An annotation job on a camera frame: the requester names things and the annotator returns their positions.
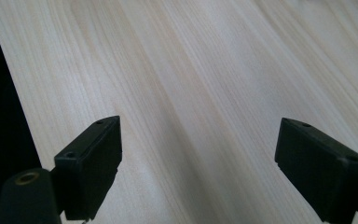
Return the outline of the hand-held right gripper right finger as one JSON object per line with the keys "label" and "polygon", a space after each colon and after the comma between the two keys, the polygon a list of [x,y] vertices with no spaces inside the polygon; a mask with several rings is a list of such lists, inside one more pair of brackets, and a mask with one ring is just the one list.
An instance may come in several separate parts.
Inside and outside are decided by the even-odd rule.
{"label": "hand-held right gripper right finger", "polygon": [[358,213],[358,153],[302,121],[283,118],[274,160],[323,222]]}

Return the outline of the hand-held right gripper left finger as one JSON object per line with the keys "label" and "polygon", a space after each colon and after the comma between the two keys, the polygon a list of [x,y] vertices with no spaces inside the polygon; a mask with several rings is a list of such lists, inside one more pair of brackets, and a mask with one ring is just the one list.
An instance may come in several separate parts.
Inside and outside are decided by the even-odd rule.
{"label": "hand-held right gripper left finger", "polygon": [[121,161],[119,116],[93,122],[54,157],[60,208],[67,219],[96,217]]}

